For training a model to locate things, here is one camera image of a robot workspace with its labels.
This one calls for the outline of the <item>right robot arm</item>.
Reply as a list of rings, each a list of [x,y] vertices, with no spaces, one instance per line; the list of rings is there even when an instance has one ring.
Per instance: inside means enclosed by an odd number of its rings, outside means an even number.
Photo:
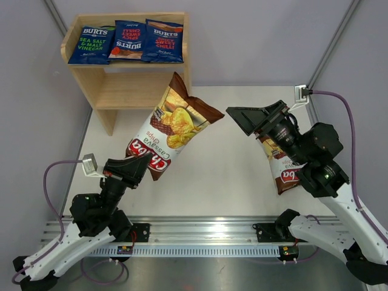
[[[301,186],[330,209],[347,230],[343,235],[287,209],[275,221],[277,237],[316,245],[337,257],[367,285],[387,283],[387,230],[354,197],[349,177],[335,162],[343,145],[334,127],[317,122],[300,133],[295,116],[283,101],[261,108],[228,107],[226,112],[246,135],[270,138],[301,166],[296,173]]]

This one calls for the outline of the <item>Chuba cassava chips bag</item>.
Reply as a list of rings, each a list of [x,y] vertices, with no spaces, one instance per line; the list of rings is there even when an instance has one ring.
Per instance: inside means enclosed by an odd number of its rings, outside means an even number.
[[[255,135],[256,140],[261,146],[269,161],[270,170],[274,179],[278,195],[285,191],[298,187],[299,178],[296,173],[302,166],[296,166],[292,160],[281,150],[281,148],[268,136],[259,137]]]
[[[160,102],[129,142],[125,155],[151,153],[148,169],[157,181],[195,135],[223,117],[216,108],[190,96],[182,77],[175,72]]]

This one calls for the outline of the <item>wooden two-tier shelf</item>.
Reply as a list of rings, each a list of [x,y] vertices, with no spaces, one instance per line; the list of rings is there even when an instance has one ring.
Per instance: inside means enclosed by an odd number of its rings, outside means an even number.
[[[78,14],[74,17],[61,44],[61,55],[67,62],[84,26],[99,27],[113,25],[116,20],[143,22],[146,19],[182,24],[184,27],[182,63],[112,61],[109,65],[67,66],[109,136],[113,134],[120,110],[153,109],[169,84],[173,72],[181,75],[187,90],[191,91],[189,14],[187,12]]]

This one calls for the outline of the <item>Burts spicy chilli bag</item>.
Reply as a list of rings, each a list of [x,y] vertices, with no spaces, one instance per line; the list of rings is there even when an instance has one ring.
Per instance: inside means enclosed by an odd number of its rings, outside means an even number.
[[[109,59],[140,61],[146,38],[146,24],[116,20],[115,25],[115,39]]]
[[[146,39],[141,61],[183,63],[182,37],[184,26],[174,22],[146,19]]]

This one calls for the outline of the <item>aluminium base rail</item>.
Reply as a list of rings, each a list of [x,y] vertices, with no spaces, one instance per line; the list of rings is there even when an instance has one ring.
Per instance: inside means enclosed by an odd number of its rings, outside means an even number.
[[[148,223],[148,245],[207,246],[258,244],[256,223],[274,216],[130,216],[132,223]]]

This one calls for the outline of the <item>Burts sea salt vinegar bag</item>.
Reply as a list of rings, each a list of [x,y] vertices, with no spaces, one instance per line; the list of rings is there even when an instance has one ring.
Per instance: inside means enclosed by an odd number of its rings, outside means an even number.
[[[68,61],[71,65],[107,65],[115,36],[115,26],[83,26]]]

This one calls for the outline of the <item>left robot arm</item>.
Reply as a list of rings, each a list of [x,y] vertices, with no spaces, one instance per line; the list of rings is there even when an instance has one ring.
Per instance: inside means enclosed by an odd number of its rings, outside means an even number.
[[[74,264],[111,242],[135,244],[145,241],[145,229],[138,228],[118,204],[127,189],[136,189],[148,168],[152,154],[108,159],[98,166],[93,154],[78,162],[87,177],[99,178],[99,193],[78,194],[72,199],[72,221],[60,223],[59,235],[30,256],[13,260],[13,284],[21,290],[50,290]]]

